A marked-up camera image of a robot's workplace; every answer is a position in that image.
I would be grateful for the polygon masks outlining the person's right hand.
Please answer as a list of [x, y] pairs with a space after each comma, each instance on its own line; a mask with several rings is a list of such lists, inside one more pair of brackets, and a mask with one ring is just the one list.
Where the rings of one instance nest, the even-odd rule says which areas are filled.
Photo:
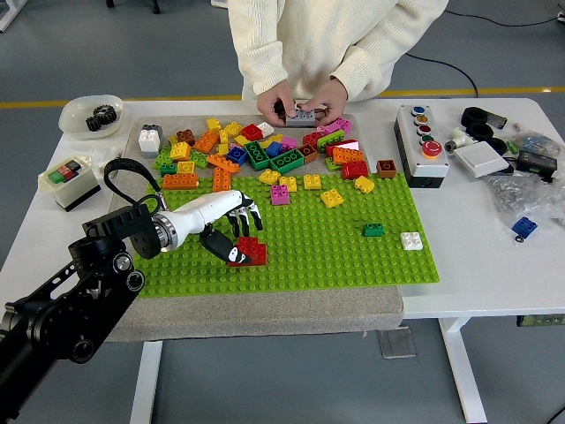
[[[277, 103], [282, 105], [283, 115], [276, 109]], [[257, 110], [273, 126], [286, 126], [286, 116], [296, 115], [294, 99], [291, 96], [290, 84], [287, 80], [277, 83], [274, 87], [261, 93], [257, 97]]]

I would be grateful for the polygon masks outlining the person's left hand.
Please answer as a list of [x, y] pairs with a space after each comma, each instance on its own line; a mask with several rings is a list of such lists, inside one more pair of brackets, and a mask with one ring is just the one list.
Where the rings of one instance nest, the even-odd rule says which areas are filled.
[[304, 112], [314, 112], [316, 125], [329, 125], [342, 116], [348, 93], [339, 79], [332, 79], [321, 86], [316, 95], [297, 107]]

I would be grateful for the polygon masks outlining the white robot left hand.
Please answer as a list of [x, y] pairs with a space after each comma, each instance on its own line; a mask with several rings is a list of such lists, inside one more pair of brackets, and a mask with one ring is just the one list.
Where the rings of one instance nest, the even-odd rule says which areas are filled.
[[223, 216], [228, 217], [235, 237], [250, 235], [249, 216], [259, 231], [263, 229], [260, 212], [253, 199], [237, 190], [208, 193], [174, 211], [163, 211], [154, 216], [155, 227], [162, 232], [161, 250], [174, 250], [185, 242], [187, 236], [198, 234], [200, 243], [219, 259], [250, 263], [251, 258], [213, 228], [213, 223]]

